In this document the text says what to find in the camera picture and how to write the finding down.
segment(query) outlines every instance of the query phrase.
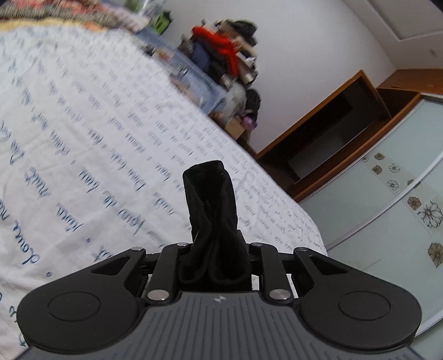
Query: red cloth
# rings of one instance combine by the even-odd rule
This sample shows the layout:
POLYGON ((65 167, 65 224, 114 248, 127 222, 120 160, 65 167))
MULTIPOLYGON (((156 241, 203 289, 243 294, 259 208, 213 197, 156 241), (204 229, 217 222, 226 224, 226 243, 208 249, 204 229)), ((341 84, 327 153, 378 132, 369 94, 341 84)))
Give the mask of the red cloth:
POLYGON ((220 55, 227 59, 229 75, 235 78, 238 76, 237 50, 230 39, 213 34, 198 26, 192 28, 192 33, 197 40, 202 39, 207 41, 220 55))

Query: ceiling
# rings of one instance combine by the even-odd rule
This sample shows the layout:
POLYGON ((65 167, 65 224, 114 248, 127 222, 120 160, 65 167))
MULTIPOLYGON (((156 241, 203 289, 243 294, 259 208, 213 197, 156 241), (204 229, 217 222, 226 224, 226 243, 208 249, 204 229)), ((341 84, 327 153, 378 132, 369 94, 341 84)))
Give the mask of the ceiling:
POLYGON ((443 68, 443 12, 430 0, 343 1, 397 68, 443 68))

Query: bed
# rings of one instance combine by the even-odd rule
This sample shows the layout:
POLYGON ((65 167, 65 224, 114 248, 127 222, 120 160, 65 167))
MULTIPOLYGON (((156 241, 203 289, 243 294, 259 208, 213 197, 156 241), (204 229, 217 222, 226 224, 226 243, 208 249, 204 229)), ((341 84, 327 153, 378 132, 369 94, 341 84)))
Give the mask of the bed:
POLYGON ((310 217, 122 30, 0 32, 0 358, 21 298, 132 246, 191 242, 182 173, 219 159, 247 242, 326 253, 310 217))

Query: logo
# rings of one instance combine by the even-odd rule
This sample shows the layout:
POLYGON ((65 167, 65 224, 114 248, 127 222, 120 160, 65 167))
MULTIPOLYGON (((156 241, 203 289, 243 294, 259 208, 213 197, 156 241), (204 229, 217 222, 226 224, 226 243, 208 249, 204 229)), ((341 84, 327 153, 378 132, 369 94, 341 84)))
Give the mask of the logo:
POLYGON ((218 296, 216 296, 216 297, 214 298, 214 300, 215 300, 216 302, 218 302, 219 304, 221 304, 223 301, 226 301, 226 298, 225 298, 224 296, 222 296, 222 295, 218 295, 218 296))

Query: wardrobe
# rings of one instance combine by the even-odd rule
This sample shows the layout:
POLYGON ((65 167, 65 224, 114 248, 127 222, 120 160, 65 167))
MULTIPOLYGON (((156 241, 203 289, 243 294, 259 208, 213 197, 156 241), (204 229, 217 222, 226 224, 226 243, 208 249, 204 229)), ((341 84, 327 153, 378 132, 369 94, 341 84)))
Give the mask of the wardrobe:
POLYGON ((427 360, 443 354, 442 160, 443 96, 421 95, 380 140, 300 202, 330 257, 417 298, 423 319, 412 347, 427 360))

